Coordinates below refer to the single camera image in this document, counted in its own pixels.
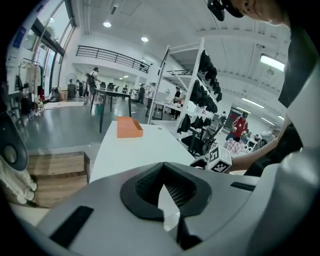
wooden platform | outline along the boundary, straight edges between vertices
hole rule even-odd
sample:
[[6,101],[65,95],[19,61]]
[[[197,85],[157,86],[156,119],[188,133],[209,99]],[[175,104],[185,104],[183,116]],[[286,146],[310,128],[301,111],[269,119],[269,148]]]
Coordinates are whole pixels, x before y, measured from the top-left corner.
[[[53,208],[89,182],[90,160],[84,152],[29,157],[28,172],[38,188],[30,206]],[[16,197],[5,189],[11,203]]]

fan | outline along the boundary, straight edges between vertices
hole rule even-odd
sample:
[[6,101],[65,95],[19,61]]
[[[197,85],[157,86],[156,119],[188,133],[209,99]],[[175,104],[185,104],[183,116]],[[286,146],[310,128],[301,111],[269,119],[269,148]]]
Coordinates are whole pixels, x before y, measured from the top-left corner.
[[67,85],[75,85],[77,80],[77,75],[74,73],[70,73],[66,76],[65,82]]

person in red shirt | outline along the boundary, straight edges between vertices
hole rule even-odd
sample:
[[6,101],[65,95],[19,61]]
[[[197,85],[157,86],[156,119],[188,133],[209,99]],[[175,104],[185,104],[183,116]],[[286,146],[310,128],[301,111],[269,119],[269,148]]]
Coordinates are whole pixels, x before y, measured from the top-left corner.
[[243,112],[242,116],[238,117],[233,123],[232,123],[232,130],[228,134],[228,136],[225,138],[225,140],[229,140],[230,138],[240,138],[244,131],[248,132],[248,122],[247,118],[248,113]]

black table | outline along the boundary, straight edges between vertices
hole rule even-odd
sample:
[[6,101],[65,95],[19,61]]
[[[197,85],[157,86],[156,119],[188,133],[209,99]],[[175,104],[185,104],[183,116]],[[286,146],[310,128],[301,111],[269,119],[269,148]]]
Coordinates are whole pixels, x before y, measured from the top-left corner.
[[110,89],[94,89],[93,97],[92,97],[92,102],[91,102],[91,110],[90,113],[92,112],[92,106],[94,105],[94,100],[96,93],[103,94],[103,101],[102,101],[102,113],[100,116],[100,133],[102,130],[102,123],[104,121],[104,112],[105,112],[105,105],[106,105],[106,98],[107,96],[111,97],[111,102],[110,102],[110,112],[112,112],[112,98],[113,97],[124,97],[124,98],[129,98],[129,116],[131,116],[131,95],[127,93],[121,93],[121,92],[115,92],[114,90]]

ceiling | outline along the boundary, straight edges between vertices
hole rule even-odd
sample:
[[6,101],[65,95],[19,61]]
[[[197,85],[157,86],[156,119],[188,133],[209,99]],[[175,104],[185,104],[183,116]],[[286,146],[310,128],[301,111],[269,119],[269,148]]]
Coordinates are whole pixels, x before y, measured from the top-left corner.
[[110,77],[113,79],[123,78],[124,76],[129,76],[127,78],[123,78],[123,81],[127,81],[130,83],[135,83],[137,76],[131,73],[123,72],[121,70],[105,67],[105,66],[96,66],[89,64],[74,64],[75,68],[78,69],[81,73],[86,74],[94,69],[94,67],[99,68],[98,78],[101,80],[101,76]]
[[[78,10],[74,12],[75,20],[80,26],[88,21],[87,33],[112,35],[138,46],[143,44],[141,37],[147,37],[146,49],[160,59],[167,45],[191,44],[204,37],[207,54],[218,70],[222,92],[231,95],[237,106],[281,127],[283,121],[278,115],[284,117],[286,109],[278,97],[284,73],[260,63],[260,56],[266,54],[286,63],[288,28],[248,17],[234,18],[227,12],[220,22],[204,0],[82,0],[89,8],[89,17],[79,15],[76,3],[72,1],[73,9]],[[118,8],[111,14],[113,6]],[[112,24],[112,29],[103,26],[105,21]]]

